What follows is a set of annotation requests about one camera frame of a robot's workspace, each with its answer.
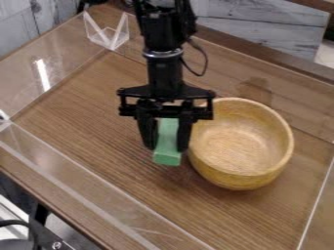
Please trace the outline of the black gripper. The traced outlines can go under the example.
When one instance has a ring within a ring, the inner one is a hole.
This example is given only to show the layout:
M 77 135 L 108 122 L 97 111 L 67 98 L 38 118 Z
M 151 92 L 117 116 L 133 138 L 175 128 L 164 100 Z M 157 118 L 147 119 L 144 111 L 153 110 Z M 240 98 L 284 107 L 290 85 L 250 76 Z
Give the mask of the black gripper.
M 147 65 L 147 84 L 120 88 L 119 114 L 137 120 L 144 146 L 155 150 L 157 121 L 155 118 L 180 118 L 177 129 L 177 151 L 188 148 L 192 124 L 199 119 L 212 118 L 212 91 L 188 85 L 183 79 L 183 50 L 143 51 Z

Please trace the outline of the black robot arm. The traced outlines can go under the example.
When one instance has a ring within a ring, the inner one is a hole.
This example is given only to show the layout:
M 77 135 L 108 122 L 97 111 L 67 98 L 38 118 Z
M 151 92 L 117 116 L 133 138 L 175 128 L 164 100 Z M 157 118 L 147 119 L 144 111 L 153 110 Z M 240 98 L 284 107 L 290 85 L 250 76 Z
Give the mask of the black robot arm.
M 157 120 L 177 120 L 176 150 L 184 151 L 191 140 L 192 126 L 212 118 L 212 106 L 196 106 L 196 100 L 211 102 L 215 93 L 188 85 L 183 71 L 183 45 L 193 42 L 195 12 L 189 0 L 172 0 L 169 5 L 149 0 L 133 0 L 139 32 L 143 37 L 148 82 L 117 90 L 119 114 L 131 116 L 139 126 L 140 138 L 148 149 L 157 147 Z

